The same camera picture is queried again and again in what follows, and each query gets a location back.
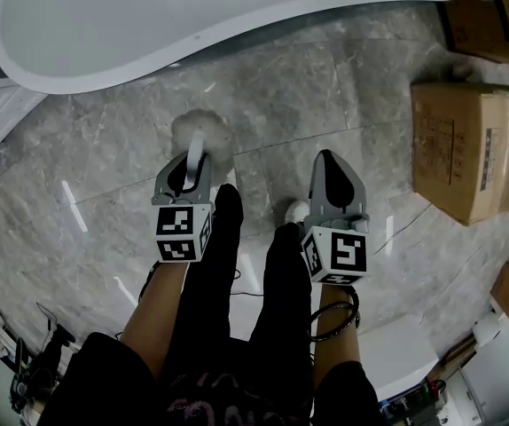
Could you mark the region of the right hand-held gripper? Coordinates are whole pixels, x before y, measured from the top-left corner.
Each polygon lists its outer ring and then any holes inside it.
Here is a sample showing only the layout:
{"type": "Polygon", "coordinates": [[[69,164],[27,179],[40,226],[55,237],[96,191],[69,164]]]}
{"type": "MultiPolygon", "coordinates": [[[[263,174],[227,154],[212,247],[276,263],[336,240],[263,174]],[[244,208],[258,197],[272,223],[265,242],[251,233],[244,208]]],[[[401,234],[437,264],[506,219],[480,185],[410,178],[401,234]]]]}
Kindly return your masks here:
{"type": "Polygon", "coordinates": [[[302,254],[310,280],[332,286],[351,286],[368,274],[369,216],[364,183],[333,151],[322,150],[314,163],[309,189],[310,212],[323,216],[328,204],[335,219],[303,225],[302,254]],[[328,161],[328,197],[326,167],[328,161]]]}

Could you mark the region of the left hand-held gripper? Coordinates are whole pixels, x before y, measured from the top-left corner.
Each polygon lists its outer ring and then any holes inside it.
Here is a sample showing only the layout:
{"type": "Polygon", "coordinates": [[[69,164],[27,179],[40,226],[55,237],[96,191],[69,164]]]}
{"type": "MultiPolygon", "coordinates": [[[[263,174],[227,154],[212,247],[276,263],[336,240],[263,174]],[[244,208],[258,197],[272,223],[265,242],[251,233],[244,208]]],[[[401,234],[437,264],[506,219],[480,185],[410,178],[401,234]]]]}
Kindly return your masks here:
{"type": "Polygon", "coordinates": [[[211,159],[200,157],[193,193],[181,193],[187,176],[187,153],[172,159],[157,175],[153,205],[153,237],[161,263],[194,263],[203,257],[213,231],[211,159]]]}

